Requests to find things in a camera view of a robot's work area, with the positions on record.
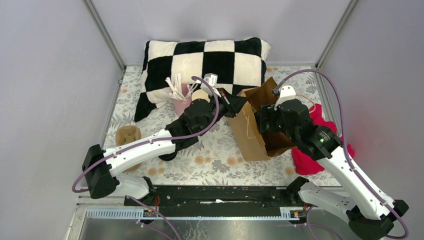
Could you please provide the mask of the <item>brown paper bag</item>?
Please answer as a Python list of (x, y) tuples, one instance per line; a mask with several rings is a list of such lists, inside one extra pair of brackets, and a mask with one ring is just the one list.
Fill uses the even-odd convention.
[(258, 128), (255, 114), (259, 112), (260, 106), (276, 103), (277, 97), (272, 93), (276, 86), (274, 78), (269, 77), (260, 87), (241, 90), (237, 96), (246, 97), (247, 102), (236, 117), (227, 119), (247, 162), (268, 161), (296, 147), (283, 133), (260, 133)]

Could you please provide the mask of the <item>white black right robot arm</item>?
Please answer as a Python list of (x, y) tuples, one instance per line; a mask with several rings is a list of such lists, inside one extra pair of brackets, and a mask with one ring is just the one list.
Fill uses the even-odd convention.
[(308, 107), (298, 99), (262, 105), (255, 119), (261, 133), (281, 132), (287, 136), (302, 153), (330, 172), (348, 193), (342, 196), (298, 177), (286, 193), (291, 205), (315, 205), (346, 222), (362, 240), (387, 237), (397, 218), (408, 211), (404, 200), (394, 200), (364, 174), (350, 154), (345, 153), (343, 142), (334, 131), (314, 124)]

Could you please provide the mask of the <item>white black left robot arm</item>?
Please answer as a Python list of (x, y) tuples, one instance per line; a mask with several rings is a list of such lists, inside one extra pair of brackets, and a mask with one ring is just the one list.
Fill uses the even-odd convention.
[(195, 99), (184, 112), (164, 129), (148, 137), (115, 148), (91, 146), (82, 164), (86, 192), (92, 199), (109, 195), (136, 198), (148, 206), (155, 200), (154, 186), (148, 177), (127, 176), (123, 172), (144, 161), (159, 157), (173, 160), (178, 153), (199, 141), (222, 117), (233, 118), (248, 101), (219, 88), (210, 100)]

